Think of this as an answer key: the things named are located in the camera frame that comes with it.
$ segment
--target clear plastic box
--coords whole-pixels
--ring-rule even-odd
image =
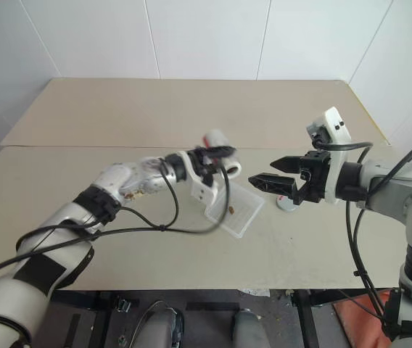
[[[226,189],[224,187],[219,192],[215,203],[206,209],[206,218],[217,223],[222,215],[225,200]],[[265,200],[257,194],[246,190],[234,182],[230,182],[230,202],[227,207],[226,219],[221,227],[226,229],[235,238],[243,237],[248,226],[264,205],[264,202]]]

